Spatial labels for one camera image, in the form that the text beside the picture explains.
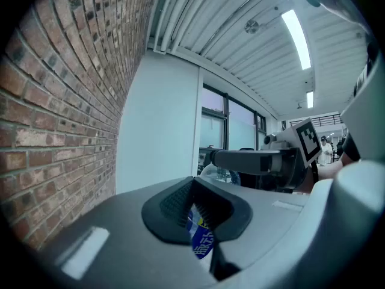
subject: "ceiling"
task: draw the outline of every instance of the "ceiling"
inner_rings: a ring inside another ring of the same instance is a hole
[[[159,0],[152,38],[164,4]],[[309,48],[312,67],[306,70],[281,17],[291,9]],[[249,20],[257,22],[254,34],[245,31]],[[167,52],[188,51],[215,63],[280,120],[343,110],[366,63],[365,32],[306,0],[170,0],[159,30],[162,43]],[[311,90],[314,108],[308,109]]]

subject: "railing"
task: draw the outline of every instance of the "railing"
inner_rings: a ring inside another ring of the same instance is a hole
[[[302,121],[303,120],[291,121],[290,126],[296,125],[297,123],[300,123]],[[324,126],[324,125],[341,124],[343,122],[341,121],[340,114],[334,114],[332,116],[312,118],[312,123],[313,123],[313,126]]]

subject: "ceiling light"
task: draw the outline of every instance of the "ceiling light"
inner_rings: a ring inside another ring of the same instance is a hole
[[[306,96],[307,96],[307,107],[313,108],[314,92],[313,91],[307,92]]]
[[[288,27],[291,37],[297,47],[298,55],[300,56],[302,69],[306,70],[312,65],[310,63],[309,50],[307,48],[305,35],[303,33],[300,21],[297,18],[294,10],[290,10],[285,14],[282,14],[286,26]]]

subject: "white lab coat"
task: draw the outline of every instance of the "white lab coat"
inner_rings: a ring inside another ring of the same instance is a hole
[[[322,145],[321,143],[321,148],[322,148],[322,153],[321,155],[318,157],[318,163],[321,164],[321,165],[326,165],[326,164],[330,164],[331,163],[331,154],[333,153],[332,151],[332,148],[331,148],[331,144],[329,143],[326,143],[324,146]]]

